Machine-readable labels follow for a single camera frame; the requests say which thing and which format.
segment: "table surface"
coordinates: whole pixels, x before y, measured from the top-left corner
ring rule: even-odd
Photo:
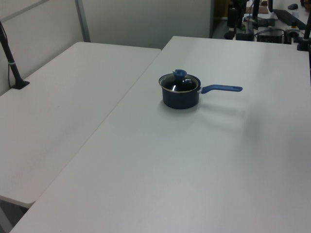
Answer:
[[[176,68],[244,89],[171,109]],[[310,101],[293,46],[173,37],[12,233],[309,233]]]
[[[160,50],[77,43],[0,97],[0,199],[30,207]]]

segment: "pot handle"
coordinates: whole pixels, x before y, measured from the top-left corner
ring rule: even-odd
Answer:
[[[240,92],[243,90],[240,86],[226,86],[226,85],[209,85],[205,87],[201,87],[200,90],[198,90],[199,93],[205,94],[212,90],[220,90],[220,91],[237,91]]]

